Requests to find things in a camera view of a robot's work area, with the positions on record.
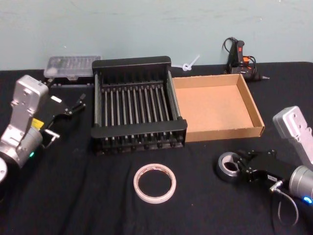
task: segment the duct tape roll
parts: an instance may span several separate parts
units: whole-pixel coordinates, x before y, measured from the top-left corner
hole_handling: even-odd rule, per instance
[[[144,194],[140,190],[139,185],[138,185],[139,179],[144,173],[146,173],[150,170],[162,171],[170,177],[170,179],[172,181],[172,185],[171,185],[170,190],[168,190],[168,192],[166,194],[159,196],[159,197],[151,197],[151,196]],[[155,163],[148,164],[148,165],[143,166],[142,168],[140,168],[136,172],[135,177],[134,177],[134,188],[135,188],[135,191],[136,191],[138,197],[141,200],[148,202],[148,203],[151,203],[151,204],[159,204],[159,203],[166,202],[168,199],[170,199],[173,196],[175,189],[176,189],[176,178],[175,178],[174,173],[167,166],[164,166],[161,164],[155,164]]]
[[[218,161],[216,172],[218,176],[226,182],[235,182],[239,179],[240,170],[236,160],[240,156],[233,152],[223,153]]]

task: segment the cable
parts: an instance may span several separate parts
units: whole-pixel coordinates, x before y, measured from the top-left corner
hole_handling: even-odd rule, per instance
[[[298,223],[298,220],[299,220],[299,210],[298,210],[298,207],[297,207],[296,203],[294,202],[294,200],[293,200],[289,195],[285,194],[285,193],[282,192],[280,189],[275,188],[275,189],[274,189],[274,192],[277,192],[278,194],[280,194],[280,195],[286,197],[286,198],[292,203],[292,205],[293,205],[293,207],[294,207],[294,209],[295,209],[296,219],[295,219],[294,223],[293,223],[291,226],[296,225],[296,224]],[[284,222],[282,221],[282,219],[281,219],[281,214],[280,214],[281,205],[282,205],[282,201],[280,201],[279,204],[278,204],[278,211],[277,211],[278,219],[279,219],[279,221],[280,221],[283,225],[285,225],[285,226],[290,226],[290,225],[284,223]]]
[[[256,59],[252,55],[249,55],[247,57],[249,58],[249,60],[253,62],[253,75],[255,75],[256,74]]]
[[[235,39],[234,37],[229,37],[229,38],[226,38],[225,41],[223,42],[222,48],[224,47],[225,50],[226,50],[228,53],[230,53],[230,51],[226,48],[226,42],[227,42],[228,40],[231,40],[232,43],[234,43],[237,39]]]

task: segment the brown cardboard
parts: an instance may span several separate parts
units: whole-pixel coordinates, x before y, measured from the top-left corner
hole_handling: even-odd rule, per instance
[[[186,142],[261,136],[264,123],[240,74],[173,78]]]

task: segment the black table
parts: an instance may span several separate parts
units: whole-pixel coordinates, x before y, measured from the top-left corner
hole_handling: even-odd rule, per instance
[[[259,71],[270,80],[249,83],[249,89],[265,123],[260,138],[189,143],[184,148],[95,156],[90,149],[93,87],[54,87],[51,94],[67,104],[86,93],[86,110],[55,130],[62,138],[48,150],[38,150],[21,171],[20,180],[0,211],[4,234],[125,234],[125,235],[270,235],[271,205],[268,188],[259,184],[231,185],[214,172],[218,157],[236,149],[276,149],[278,158],[301,162],[293,147],[282,140],[272,117],[285,107],[298,105],[313,126],[313,64],[265,63]],[[194,66],[192,71],[173,69],[172,75],[221,74],[222,66]],[[0,133],[11,115],[15,81],[29,74],[37,79],[42,70],[0,71]],[[176,175],[177,188],[167,202],[152,205],[138,198],[133,187],[136,171],[143,165],[161,163]],[[166,190],[169,180],[147,173],[140,182],[151,194]],[[300,221],[293,228],[277,218],[279,197],[273,200],[277,234],[313,234],[312,209],[297,201]],[[287,203],[283,219],[292,222],[294,211]]]

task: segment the white cable tie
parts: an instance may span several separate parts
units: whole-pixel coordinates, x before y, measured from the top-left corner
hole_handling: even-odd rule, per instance
[[[190,63],[185,63],[183,65],[172,65],[172,67],[181,68],[184,71],[190,71],[191,67],[196,63],[196,61],[200,58],[200,55],[197,55],[197,57]]]

